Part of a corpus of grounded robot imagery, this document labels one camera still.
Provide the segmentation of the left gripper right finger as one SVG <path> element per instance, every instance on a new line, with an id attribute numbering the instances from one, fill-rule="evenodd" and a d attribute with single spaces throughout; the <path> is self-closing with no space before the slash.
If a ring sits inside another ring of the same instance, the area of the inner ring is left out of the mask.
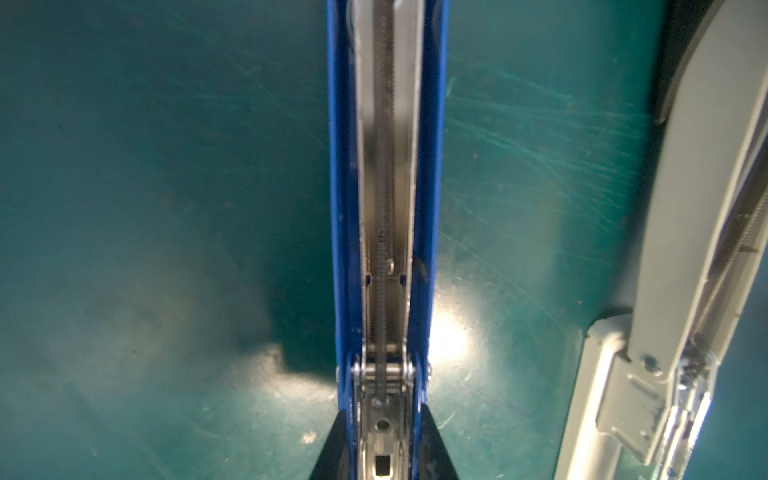
<path id="1" fill-rule="evenodd" d="M 427 404 L 421 408 L 417 480 L 458 480 L 459 476 Z"/>

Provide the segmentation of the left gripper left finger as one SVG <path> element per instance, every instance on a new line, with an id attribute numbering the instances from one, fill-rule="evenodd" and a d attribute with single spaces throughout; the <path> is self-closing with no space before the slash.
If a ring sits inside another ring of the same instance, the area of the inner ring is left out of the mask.
<path id="1" fill-rule="evenodd" d="M 349 461 L 347 416 L 345 410 L 340 410 L 310 473 L 309 480 L 349 480 Z"/>

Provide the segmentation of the beige black stapler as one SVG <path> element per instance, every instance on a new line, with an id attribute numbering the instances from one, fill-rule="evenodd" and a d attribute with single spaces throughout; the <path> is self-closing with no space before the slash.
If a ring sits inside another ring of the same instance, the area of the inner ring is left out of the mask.
<path id="1" fill-rule="evenodd" d="M 672 3 L 654 116 L 634 303 L 586 334 L 558 479 L 686 471 L 767 243 L 765 2 Z"/>

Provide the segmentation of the blue black stapler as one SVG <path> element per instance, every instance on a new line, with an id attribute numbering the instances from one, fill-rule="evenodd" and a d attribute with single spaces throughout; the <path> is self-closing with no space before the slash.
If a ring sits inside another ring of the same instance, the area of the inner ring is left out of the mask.
<path id="1" fill-rule="evenodd" d="M 350 479 L 416 479 L 437 270 L 449 5 L 327 5 L 338 412 Z"/>

